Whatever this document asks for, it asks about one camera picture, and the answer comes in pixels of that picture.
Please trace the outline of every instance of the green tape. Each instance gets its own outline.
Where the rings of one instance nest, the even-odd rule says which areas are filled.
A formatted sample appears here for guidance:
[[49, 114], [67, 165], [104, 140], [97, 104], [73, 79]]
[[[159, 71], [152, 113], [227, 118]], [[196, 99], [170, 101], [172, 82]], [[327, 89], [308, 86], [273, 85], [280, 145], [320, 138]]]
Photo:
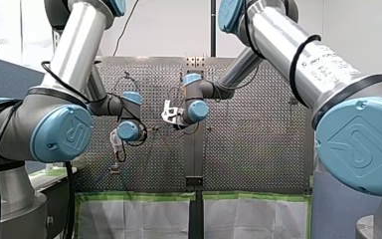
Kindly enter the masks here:
[[46, 176], [61, 176], [67, 174], [67, 170], [64, 168], [55, 168], [55, 169], [50, 169], [47, 173], [45, 172], [45, 169], [42, 169], [40, 171], [34, 172], [29, 174], [30, 176], [37, 176], [37, 175], [46, 175]]
[[195, 193], [101, 192], [79, 193], [81, 201], [192, 201]]
[[264, 192], [203, 192], [204, 200], [228, 200], [228, 199], [257, 199], [268, 201], [306, 202], [304, 195], [298, 194], [276, 194]]
[[312, 196], [307, 195], [305, 197], [307, 199], [307, 206], [306, 206], [306, 239], [311, 239], [311, 218], [312, 218]]
[[309, 187], [313, 188], [314, 187], [314, 176], [311, 175], [309, 177]]

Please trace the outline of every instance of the industrial robot arm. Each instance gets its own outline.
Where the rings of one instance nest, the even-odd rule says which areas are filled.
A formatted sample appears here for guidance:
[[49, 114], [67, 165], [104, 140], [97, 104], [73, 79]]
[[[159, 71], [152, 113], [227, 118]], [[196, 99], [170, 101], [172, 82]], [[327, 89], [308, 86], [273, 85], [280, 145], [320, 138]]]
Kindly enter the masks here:
[[[2, 162], [5, 158], [42, 162], [74, 159], [91, 139], [91, 115], [118, 116], [118, 135], [124, 140], [145, 137], [140, 123], [141, 95], [107, 94], [94, 66], [103, 31], [113, 22], [112, 11], [101, 1], [69, 1], [69, 6], [72, 12], [46, 68], [48, 73], [40, 86], [28, 91], [9, 120], [0, 145]], [[0, 108], [0, 128], [10, 110]]]
[[382, 75], [356, 70], [296, 20], [292, 0], [223, 0], [221, 30], [249, 48], [218, 83], [185, 76], [185, 108], [175, 116], [165, 106], [162, 115], [184, 126], [203, 120], [209, 112], [203, 99], [230, 98], [233, 90], [228, 89], [265, 59], [312, 110], [316, 149], [330, 173], [355, 190], [382, 196]]
[[[103, 31], [123, 15], [124, 1], [47, 0], [46, 6], [53, 28], [63, 30], [52, 61], [43, 64], [47, 74], [22, 101], [0, 99], [0, 238], [13, 238], [13, 229], [20, 238], [46, 238], [46, 197], [35, 193], [24, 161], [73, 160], [91, 140], [92, 116], [118, 117], [111, 140], [146, 139], [141, 95], [106, 93], [95, 66]], [[64, 11], [65, 22], [53, 17]]]

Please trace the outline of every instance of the perforated metal panel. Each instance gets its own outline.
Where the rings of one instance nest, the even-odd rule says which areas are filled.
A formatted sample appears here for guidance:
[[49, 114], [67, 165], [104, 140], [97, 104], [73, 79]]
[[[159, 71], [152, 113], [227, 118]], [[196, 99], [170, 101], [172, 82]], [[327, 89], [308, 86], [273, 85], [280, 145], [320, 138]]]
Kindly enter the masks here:
[[[206, 79], [216, 81], [231, 63], [206, 59]], [[254, 81], [237, 90], [231, 100], [209, 101], [205, 190], [306, 192], [312, 172], [312, 155], [307, 151], [312, 150], [312, 135], [305, 109], [291, 105], [291, 96], [282, 76], [263, 63]]]
[[312, 174], [309, 116], [303, 107], [288, 103], [289, 87], [271, 66], [261, 65], [255, 80], [233, 99], [208, 101], [211, 112], [200, 128], [204, 135], [193, 137], [204, 143], [184, 145], [186, 136], [161, 119], [164, 100], [174, 99], [174, 106], [181, 102], [182, 92], [175, 87], [181, 86], [182, 73], [197, 67], [206, 80], [214, 81], [231, 63], [232, 59], [200, 59], [197, 66], [197, 61], [179, 58], [104, 58], [98, 68], [106, 90], [134, 90], [135, 85], [122, 78], [129, 72], [143, 95], [143, 122], [159, 129], [150, 131], [143, 146], [127, 146], [121, 174], [109, 175], [114, 160], [108, 137], [116, 118], [95, 119], [92, 143], [82, 155], [79, 190], [183, 191], [185, 171], [198, 171], [204, 161], [204, 190], [306, 192]]
[[[82, 155], [84, 168], [80, 170], [79, 191], [184, 190], [183, 138], [161, 118], [169, 89], [180, 86], [183, 66], [184, 59], [176, 58], [106, 58], [98, 65], [108, 92], [121, 95], [136, 90], [130, 80], [122, 78], [124, 72], [136, 79], [143, 96], [141, 119], [149, 129], [149, 136], [140, 147], [125, 146], [126, 162], [121, 164], [121, 174], [111, 175], [108, 168], [114, 164], [114, 157], [109, 133], [117, 126], [116, 118], [95, 118], [92, 142]], [[170, 95], [179, 98], [180, 92], [172, 91]]]

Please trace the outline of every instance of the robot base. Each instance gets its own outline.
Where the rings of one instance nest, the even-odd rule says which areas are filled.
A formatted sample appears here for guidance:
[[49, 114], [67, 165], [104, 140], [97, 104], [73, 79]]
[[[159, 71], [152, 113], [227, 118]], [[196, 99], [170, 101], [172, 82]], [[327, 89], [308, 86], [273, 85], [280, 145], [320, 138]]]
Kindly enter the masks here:
[[46, 196], [38, 193], [31, 206], [2, 217], [1, 239], [46, 239], [47, 215]]

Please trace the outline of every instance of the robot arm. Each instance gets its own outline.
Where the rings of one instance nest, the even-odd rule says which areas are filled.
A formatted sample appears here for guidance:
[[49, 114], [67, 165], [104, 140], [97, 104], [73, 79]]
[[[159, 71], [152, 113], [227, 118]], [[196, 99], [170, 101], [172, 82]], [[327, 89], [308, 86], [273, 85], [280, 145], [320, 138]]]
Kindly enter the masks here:
[[362, 74], [296, 20], [292, 0], [223, 0], [221, 30], [251, 48], [217, 83], [185, 76], [185, 108], [165, 104], [162, 116], [182, 126], [203, 120], [209, 113], [203, 99], [231, 98], [233, 88], [265, 59], [312, 111], [316, 149], [330, 173], [355, 190], [382, 196], [382, 75]]
[[[74, 159], [91, 140], [91, 114], [118, 116], [117, 135], [124, 140], [145, 138], [145, 128], [140, 122], [141, 95], [107, 94], [94, 66], [103, 31], [113, 22], [114, 11], [110, 10], [113, 6], [109, 8], [94, 0], [72, 0], [68, 4], [71, 15], [48, 74], [40, 86], [28, 91], [5, 129], [0, 143], [0, 164]], [[11, 109], [0, 107], [0, 128]]]

